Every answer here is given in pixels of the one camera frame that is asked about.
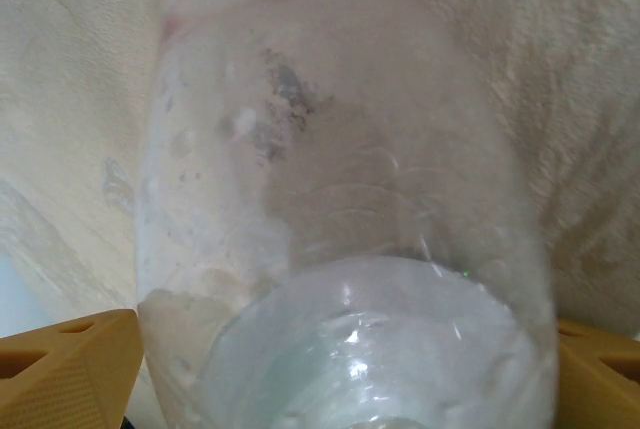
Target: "water droplet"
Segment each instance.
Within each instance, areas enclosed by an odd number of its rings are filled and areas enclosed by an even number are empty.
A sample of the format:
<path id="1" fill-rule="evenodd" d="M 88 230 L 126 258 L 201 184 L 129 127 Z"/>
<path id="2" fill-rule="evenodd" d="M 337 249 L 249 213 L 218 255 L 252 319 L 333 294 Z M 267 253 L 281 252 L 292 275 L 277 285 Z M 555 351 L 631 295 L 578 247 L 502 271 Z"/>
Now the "water droplet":
<path id="1" fill-rule="evenodd" d="M 196 383 L 196 375 L 191 369 L 191 365 L 181 357 L 174 357 L 171 361 L 171 374 L 176 382 L 185 389 Z"/>
<path id="2" fill-rule="evenodd" d="M 142 181 L 141 197 L 144 202 L 151 202 L 158 193 L 158 178 L 146 177 Z"/>
<path id="3" fill-rule="evenodd" d="M 365 313 L 362 316 L 361 325 L 367 329 L 381 327 L 390 320 L 389 316 L 385 314 Z"/>
<path id="4" fill-rule="evenodd" d="M 258 123 L 258 115 L 255 110 L 245 107 L 242 112 L 234 119 L 234 137 L 239 138 L 251 133 Z"/>
<path id="5" fill-rule="evenodd" d="M 358 327 L 358 316 L 359 314 L 354 314 L 349 311 L 340 312 L 322 324 L 323 332 L 345 340 L 351 335 L 355 328 Z"/>
<path id="6" fill-rule="evenodd" d="M 191 404 L 184 406 L 184 418 L 192 424 L 200 424 L 202 422 L 202 417 Z"/>
<path id="7" fill-rule="evenodd" d="M 482 394 L 492 396 L 503 384 L 508 381 L 509 373 L 514 370 L 514 364 L 518 360 L 513 354 L 503 354 L 489 367 L 486 376 L 482 380 Z"/>
<path id="8" fill-rule="evenodd" d="M 451 425 L 452 421 L 456 421 L 459 417 L 463 405 L 460 401 L 446 401 L 438 405 L 440 425 L 442 427 Z"/>
<path id="9" fill-rule="evenodd" d="M 275 429 L 303 429 L 305 427 L 305 417 L 301 414 L 287 414 L 282 418 Z"/>
<path id="10" fill-rule="evenodd" d="M 196 143 L 196 133 L 190 129 L 178 132 L 169 144 L 169 153 L 173 157 L 182 159 L 188 156 Z"/>
<path id="11" fill-rule="evenodd" d="M 499 238 L 506 239 L 506 237 L 508 236 L 508 231 L 504 227 L 496 226 L 494 229 Z"/>
<path id="12" fill-rule="evenodd" d="M 109 204 L 133 214 L 133 188 L 127 171 L 110 157 L 104 160 L 102 193 Z"/>

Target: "cream fabric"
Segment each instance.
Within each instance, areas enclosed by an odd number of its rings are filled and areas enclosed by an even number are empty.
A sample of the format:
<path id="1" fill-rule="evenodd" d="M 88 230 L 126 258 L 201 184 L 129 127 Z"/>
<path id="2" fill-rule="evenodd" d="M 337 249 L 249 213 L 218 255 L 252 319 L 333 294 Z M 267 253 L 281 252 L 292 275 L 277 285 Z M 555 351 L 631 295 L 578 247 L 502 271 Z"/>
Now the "cream fabric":
<path id="1" fill-rule="evenodd" d="M 0 0 L 0 247 L 59 320 L 134 305 L 152 0 Z M 518 151 L 561 314 L 640 330 L 640 0 L 424 0 Z M 143 374 L 137 427 L 162 427 Z"/>

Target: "bottle bottom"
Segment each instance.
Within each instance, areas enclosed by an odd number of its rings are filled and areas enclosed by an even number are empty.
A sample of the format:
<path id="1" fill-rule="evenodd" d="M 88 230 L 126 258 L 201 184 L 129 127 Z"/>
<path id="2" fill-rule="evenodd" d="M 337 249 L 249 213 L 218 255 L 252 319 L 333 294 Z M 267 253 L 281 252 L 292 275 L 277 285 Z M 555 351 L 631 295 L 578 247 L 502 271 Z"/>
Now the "bottle bottom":
<path id="1" fill-rule="evenodd" d="M 484 287 L 430 263 L 363 257 L 247 307 L 198 377 L 200 407 L 228 429 L 510 427 L 514 406 L 552 387 L 534 377 L 537 361 Z"/>

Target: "clear plastic bottle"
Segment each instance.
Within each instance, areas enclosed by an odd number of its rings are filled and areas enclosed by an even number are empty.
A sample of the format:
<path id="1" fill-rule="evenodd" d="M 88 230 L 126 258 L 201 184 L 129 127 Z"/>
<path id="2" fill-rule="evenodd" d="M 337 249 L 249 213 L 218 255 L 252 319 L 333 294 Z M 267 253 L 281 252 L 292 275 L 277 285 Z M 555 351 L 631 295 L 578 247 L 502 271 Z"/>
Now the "clear plastic bottle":
<path id="1" fill-rule="evenodd" d="M 419 1 L 160 1 L 136 230 L 167 420 L 549 427 L 526 190 Z"/>

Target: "yellow plastic holder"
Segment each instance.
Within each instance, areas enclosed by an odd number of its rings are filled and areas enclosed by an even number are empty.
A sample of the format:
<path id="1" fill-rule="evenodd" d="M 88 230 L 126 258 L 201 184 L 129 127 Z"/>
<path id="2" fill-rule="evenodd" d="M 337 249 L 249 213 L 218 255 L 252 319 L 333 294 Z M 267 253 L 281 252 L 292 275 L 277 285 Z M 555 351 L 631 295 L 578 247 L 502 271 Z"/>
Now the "yellow plastic holder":
<path id="1" fill-rule="evenodd" d="M 558 321 L 556 429 L 640 429 L 640 343 Z"/>
<path id="2" fill-rule="evenodd" d="M 132 310 L 0 339 L 0 428 L 119 429 L 142 356 Z"/>

